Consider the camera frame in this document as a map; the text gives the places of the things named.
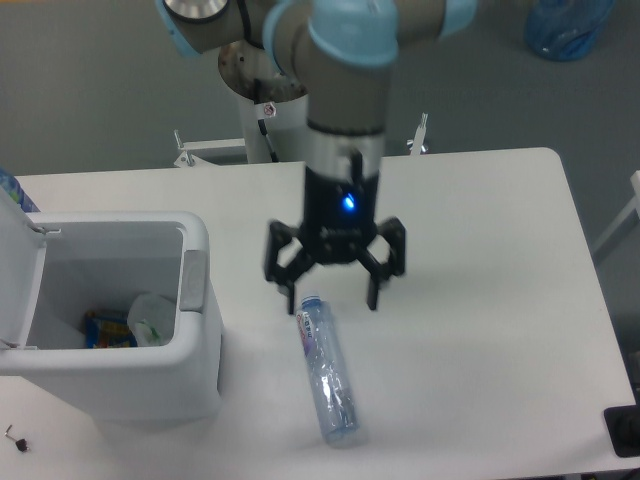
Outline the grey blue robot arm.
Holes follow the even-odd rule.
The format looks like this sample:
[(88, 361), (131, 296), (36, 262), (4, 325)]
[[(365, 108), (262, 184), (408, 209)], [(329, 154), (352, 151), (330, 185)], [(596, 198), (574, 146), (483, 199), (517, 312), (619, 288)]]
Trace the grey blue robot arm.
[(304, 201), (297, 226), (268, 227), (264, 276), (288, 299), (315, 265), (361, 264), (367, 304), (406, 269), (406, 230), (375, 219), (392, 71), (402, 47), (466, 28), (473, 1), (160, 1), (177, 48), (245, 41), (307, 94)]

